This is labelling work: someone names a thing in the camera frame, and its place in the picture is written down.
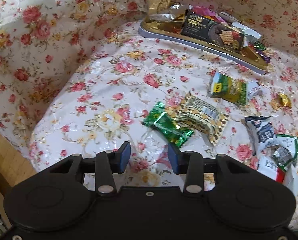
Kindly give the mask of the gold tray with snacks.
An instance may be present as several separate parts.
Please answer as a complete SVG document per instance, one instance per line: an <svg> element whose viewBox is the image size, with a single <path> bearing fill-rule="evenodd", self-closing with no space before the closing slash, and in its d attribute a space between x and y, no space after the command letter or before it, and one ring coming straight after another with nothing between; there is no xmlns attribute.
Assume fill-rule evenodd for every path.
<svg viewBox="0 0 298 240"><path fill-rule="evenodd" d="M170 29L170 27L167 26L168 24L169 23L146 22L146 19L144 19L140 23L138 33L145 38L178 42L186 46L216 54L241 64L258 74L266 74L267 72L268 64L250 47L243 47L239 53L236 53L209 42L167 31L166 29Z"/></svg>

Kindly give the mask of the black cracker box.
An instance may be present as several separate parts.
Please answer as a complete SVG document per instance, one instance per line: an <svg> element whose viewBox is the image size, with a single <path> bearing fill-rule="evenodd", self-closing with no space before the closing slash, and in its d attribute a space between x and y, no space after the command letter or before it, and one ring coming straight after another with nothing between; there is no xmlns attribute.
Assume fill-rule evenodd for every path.
<svg viewBox="0 0 298 240"><path fill-rule="evenodd" d="M240 53L244 34L186 9L180 34Z"/></svg>

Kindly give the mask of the navy white biscuit packet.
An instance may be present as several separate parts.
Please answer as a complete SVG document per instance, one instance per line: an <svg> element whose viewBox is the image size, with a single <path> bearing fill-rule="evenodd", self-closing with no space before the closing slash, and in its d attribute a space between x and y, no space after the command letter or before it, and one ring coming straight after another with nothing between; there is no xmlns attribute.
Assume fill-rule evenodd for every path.
<svg viewBox="0 0 298 240"><path fill-rule="evenodd" d="M266 148L279 145L271 116L245 116L244 122L251 136L257 157L261 156Z"/></svg>

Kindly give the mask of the shiny green candy packet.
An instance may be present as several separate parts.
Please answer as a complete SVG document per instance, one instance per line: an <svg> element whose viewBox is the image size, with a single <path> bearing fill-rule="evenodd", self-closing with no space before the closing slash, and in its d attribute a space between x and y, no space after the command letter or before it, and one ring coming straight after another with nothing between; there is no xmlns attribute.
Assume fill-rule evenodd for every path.
<svg viewBox="0 0 298 240"><path fill-rule="evenodd" d="M165 104L158 101L142 121L146 127L159 131L168 142L181 147L192 135L193 130L180 127L165 111Z"/></svg>

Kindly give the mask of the olive green snack packet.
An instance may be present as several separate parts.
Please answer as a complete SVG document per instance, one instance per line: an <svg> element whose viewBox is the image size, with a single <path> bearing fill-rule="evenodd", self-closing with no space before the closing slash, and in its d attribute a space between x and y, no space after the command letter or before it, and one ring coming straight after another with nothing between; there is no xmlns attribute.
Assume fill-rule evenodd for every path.
<svg viewBox="0 0 298 240"><path fill-rule="evenodd" d="M247 84L216 71L210 83L209 95L244 106L247 103Z"/></svg>

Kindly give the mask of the small white candy wrapper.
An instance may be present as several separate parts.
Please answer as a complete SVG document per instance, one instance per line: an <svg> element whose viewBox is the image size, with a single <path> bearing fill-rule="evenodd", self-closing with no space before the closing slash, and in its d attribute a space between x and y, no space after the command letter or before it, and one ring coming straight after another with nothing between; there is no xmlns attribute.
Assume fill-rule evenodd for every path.
<svg viewBox="0 0 298 240"><path fill-rule="evenodd" d="M257 81L248 82L246 85L246 91L247 91L247 99L250 101L255 96L263 95L263 90L261 89L260 85L257 83Z"/></svg>

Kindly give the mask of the beige patterned cracker packet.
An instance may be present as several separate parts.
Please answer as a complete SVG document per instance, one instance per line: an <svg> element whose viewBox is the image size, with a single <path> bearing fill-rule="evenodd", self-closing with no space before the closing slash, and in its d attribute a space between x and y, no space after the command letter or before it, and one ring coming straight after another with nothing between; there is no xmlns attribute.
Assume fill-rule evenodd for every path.
<svg viewBox="0 0 298 240"><path fill-rule="evenodd" d="M204 133L212 145L217 145L229 121L229 115L220 112L206 101L186 94L174 111L175 120Z"/></svg>

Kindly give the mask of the red white snack packet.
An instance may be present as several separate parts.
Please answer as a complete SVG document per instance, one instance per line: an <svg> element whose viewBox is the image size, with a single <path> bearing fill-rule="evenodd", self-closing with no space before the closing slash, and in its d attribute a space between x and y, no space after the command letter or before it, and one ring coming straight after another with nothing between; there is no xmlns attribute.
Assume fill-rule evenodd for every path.
<svg viewBox="0 0 298 240"><path fill-rule="evenodd" d="M259 159L258 172L281 184L285 177L285 172L283 172L271 158L265 155L261 156Z"/></svg>

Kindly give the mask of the gold foil candy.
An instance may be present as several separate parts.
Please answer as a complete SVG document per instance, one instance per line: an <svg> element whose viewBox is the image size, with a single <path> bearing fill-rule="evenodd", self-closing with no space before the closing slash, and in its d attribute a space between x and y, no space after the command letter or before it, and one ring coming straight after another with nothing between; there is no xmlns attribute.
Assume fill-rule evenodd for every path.
<svg viewBox="0 0 298 240"><path fill-rule="evenodd" d="M282 107L288 107L288 108L292 107L291 100L286 94L279 93L278 97L279 97L279 103Z"/></svg>

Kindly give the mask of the green white snack packet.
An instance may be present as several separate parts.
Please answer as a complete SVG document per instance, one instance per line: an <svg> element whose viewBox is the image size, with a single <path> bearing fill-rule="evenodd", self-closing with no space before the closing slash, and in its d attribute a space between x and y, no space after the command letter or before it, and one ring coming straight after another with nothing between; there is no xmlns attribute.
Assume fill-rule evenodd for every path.
<svg viewBox="0 0 298 240"><path fill-rule="evenodd" d="M271 157L276 165L286 172L291 164L297 163L298 137L286 134L277 134L276 137L279 144L275 146Z"/></svg>

